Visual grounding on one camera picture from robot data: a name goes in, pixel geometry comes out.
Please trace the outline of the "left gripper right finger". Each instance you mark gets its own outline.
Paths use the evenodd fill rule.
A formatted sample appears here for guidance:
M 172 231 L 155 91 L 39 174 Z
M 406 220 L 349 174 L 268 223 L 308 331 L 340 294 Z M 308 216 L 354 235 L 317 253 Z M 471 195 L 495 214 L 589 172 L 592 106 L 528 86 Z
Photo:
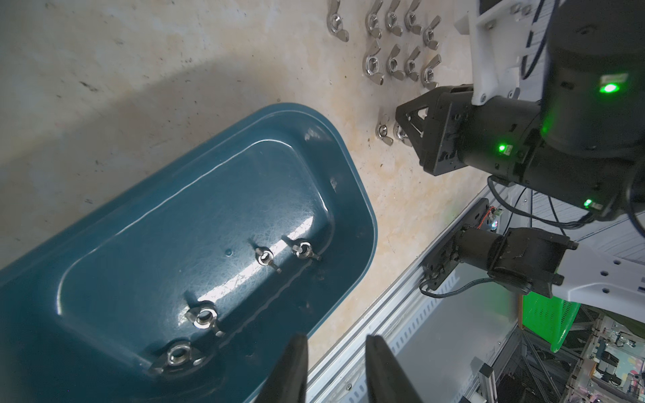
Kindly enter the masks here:
M 383 337 L 368 335 L 365 347 L 369 403 L 422 402 Z

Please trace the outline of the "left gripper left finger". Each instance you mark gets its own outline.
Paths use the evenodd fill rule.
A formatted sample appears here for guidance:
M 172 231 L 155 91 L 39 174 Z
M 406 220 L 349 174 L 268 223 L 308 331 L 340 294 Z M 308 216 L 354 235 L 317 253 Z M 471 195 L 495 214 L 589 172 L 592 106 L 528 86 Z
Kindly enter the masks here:
M 255 398 L 255 403 L 303 403 L 307 393 L 308 344 L 294 335 Z

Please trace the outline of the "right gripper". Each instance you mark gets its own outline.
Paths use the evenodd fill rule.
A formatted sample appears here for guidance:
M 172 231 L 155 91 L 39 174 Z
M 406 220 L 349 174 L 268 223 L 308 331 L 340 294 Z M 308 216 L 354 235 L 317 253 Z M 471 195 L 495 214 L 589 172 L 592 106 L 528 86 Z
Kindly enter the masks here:
M 423 170 L 441 176 L 469 166 L 492 176 L 520 176 L 529 155 L 535 102 L 493 97 L 471 104 L 470 87 L 440 87 L 396 108 Z

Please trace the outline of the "teal plastic storage box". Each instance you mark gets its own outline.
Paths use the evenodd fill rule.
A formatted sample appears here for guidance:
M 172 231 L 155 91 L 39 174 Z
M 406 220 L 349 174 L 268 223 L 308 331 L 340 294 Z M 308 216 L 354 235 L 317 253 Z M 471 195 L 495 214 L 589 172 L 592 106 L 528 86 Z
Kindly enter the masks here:
M 292 253 L 301 239 L 321 261 Z M 2 269 L 1 399 L 249 401 L 289 340 L 363 279 L 376 243 L 336 127 L 310 107 L 265 107 Z M 203 304 L 222 338 L 186 319 Z M 152 375 L 178 340 L 207 361 Z

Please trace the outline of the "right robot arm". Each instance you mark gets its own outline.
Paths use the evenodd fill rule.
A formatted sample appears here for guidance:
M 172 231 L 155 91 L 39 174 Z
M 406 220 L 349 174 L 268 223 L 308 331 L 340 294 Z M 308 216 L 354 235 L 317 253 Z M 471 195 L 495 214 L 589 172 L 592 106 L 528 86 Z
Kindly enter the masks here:
M 396 122 L 423 169 L 470 166 L 488 184 L 518 184 L 584 211 L 564 230 L 626 215 L 644 228 L 644 4 L 556 3 L 544 35 L 537 102 L 476 85 L 436 87 L 399 106 Z M 644 268 L 545 228 L 463 227 L 449 256 L 522 295 L 559 297 L 644 319 Z

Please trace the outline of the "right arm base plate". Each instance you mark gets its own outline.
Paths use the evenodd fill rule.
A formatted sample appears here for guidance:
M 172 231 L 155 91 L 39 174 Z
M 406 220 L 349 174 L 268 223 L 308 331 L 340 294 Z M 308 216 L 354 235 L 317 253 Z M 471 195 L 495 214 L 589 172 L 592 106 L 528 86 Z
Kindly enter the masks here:
M 476 199 L 469 208 L 465 209 L 458 218 L 455 218 L 444 231 L 421 263 L 423 280 L 428 290 L 436 292 L 448 278 L 459 263 L 456 252 L 457 238 L 466 228 L 476 228 L 490 208 L 488 198 Z

